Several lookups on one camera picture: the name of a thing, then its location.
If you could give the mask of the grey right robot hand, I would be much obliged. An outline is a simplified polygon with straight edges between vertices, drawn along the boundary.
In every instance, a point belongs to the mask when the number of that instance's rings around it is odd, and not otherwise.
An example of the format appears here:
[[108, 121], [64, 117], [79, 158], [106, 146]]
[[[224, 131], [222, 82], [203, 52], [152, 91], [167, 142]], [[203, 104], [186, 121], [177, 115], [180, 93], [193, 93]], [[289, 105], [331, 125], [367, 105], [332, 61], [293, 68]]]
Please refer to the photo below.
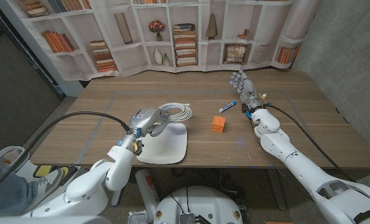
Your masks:
[[252, 81], [248, 79], [241, 68], [238, 72], [233, 72], [229, 83], [240, 95], [240, 100], [242, 101], [241, 111], [243, 113], [253, 113], [256, 110], [262, 109], [262, 103], [256, 95], [257, 91]]

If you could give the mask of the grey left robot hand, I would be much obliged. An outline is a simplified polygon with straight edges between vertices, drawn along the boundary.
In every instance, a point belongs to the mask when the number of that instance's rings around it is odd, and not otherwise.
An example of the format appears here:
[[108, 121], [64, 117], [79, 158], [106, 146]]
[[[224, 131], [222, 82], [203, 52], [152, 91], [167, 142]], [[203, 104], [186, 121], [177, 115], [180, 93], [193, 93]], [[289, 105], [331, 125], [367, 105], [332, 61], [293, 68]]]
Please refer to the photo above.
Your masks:
[[168, 125], [170, 113], [160, 108], [144, 108], [137, 112], [130, 120], [129, 127], [136, 138], [150, 134], [158, 136]]

